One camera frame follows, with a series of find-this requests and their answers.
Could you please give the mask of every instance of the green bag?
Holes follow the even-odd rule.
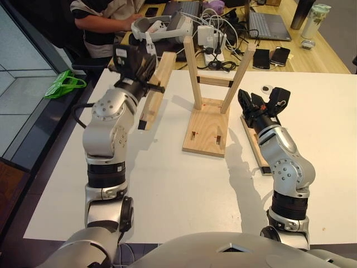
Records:
[[[79,78],[74,77],[71,70],[60,73],[52,85],[48,88],[44,98],[56,99],[59,98],[75,88],[85,88],[87,83]]]

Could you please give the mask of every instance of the person's hand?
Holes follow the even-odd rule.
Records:
[[[126,20],[124,20],[124,29],[123,31],[131,31],[132,30],[132,23],[136,21],[138,18],[141,18],[143,15],[141,14],[132,14]]]

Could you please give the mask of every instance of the white tabletop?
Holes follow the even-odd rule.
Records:
[[[233,77],[234,72],[203,71]],[[89,102],[118,79],[105,70]],[[316,169],[307,215],[312,244],[357,242],[356,90],[357,75],[247,72],[239,88],[261,92],[263,85],[291,91],[280,121],[302,156]],[[202,96],[223,99],[227,89],[201,85]],[[134,226],[123,242],[164,243],[189,233],[233,231],[259,235],[268,222],[273,179],[262,176],[245,135],[237,98],[230,107],[224,159],[182,152],[193,106],[188,71],[174,71],[157,121],[137,130],[144,105],[128,139],[128,195],[134,199]],[[88,123],[90,109],[81,120]],[[84,227],[86,162],[76,126],[37,205],[24,238],[67,240]]]

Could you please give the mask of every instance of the gray carpet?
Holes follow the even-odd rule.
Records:
[[[352,63],[357,55],[357,0],[317,0],[315,3],[332,7],[319,31],[354,74],[357,68]]]

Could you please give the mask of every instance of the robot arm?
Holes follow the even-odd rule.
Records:
[[[267,216],[269,226],[260,235],[295,248],[310,249],[307,201],[315,169],[303,158],[277,114],[287,106],[290,92],[274,88],[268,103],[255,94],[250,99],[240,90],[238,101],[248,127],[257,133],[258,145],[274,178],[273,202]]]
[[[85,229],[72,235],[39,267],[112,267],[119,240],[131,228],[133,199],[126,196],[125,160],[128,132],[156,57],[144,57],[133,46],[114,46],[115,70],[120,80],[93,104],[92,119],[83,134],[88,164],[85,186]]]

